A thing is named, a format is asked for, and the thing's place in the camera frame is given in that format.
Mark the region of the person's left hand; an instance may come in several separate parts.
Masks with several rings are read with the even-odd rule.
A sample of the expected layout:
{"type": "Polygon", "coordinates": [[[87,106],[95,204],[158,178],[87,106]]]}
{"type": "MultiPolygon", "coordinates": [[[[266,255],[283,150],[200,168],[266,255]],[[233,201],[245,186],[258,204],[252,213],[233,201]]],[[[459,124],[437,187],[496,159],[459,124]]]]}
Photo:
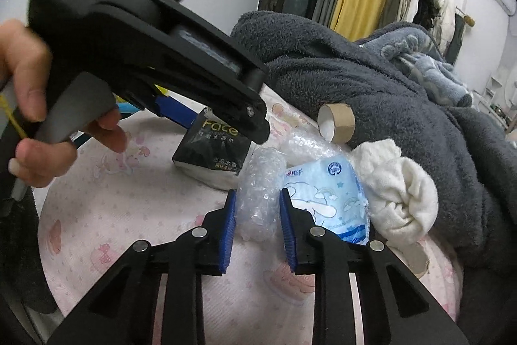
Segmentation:
{"type": "MultiPolygon", "coordinates": [[[[47,117],[46,87],[52,56],[47,45],[21,21],[1,23],[1,80],[13,79],[18,106],[33,123],[47,117]]],[[[116,153],[122,153],[127,138],[118,125],[117,108],[89,123],[83,130],[116,153]]],[[[9,162],[11,174],[30,187],[47,187],[54,178],[64,175],[75,163],[75,145],[66,141],[48,145],[25,138],[9,162]]]]}

